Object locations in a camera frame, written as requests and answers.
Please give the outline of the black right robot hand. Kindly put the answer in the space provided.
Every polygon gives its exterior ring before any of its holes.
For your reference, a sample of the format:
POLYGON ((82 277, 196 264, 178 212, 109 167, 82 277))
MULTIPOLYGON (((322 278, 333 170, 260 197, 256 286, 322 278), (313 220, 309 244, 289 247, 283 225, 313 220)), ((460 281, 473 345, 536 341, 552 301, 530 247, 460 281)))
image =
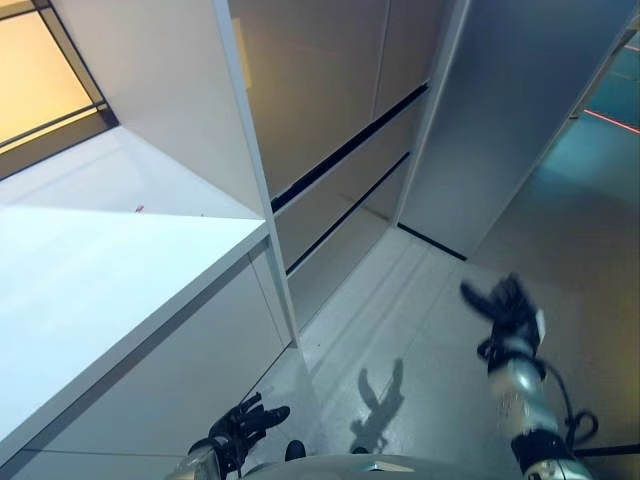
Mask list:
POLYGON ((470 282, 463 281, 460 293, 468 306, 492 324, 493 335, 520 339, 531 350, 539 347, 538 309, 529 299, 517 275, 503 277, 487 295, 470 282))

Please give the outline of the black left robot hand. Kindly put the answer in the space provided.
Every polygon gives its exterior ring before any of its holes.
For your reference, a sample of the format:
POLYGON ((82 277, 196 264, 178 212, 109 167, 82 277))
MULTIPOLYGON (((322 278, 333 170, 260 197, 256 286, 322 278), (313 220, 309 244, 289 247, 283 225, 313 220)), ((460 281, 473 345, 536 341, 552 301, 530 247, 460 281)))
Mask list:
POLYGON ((232 472, 240 475, 249 451, 290 413, 286 405, 266 409, 262 395, 257 392, 217 420, 209 429, 207 439, 212 442, 221 477, 232 472))

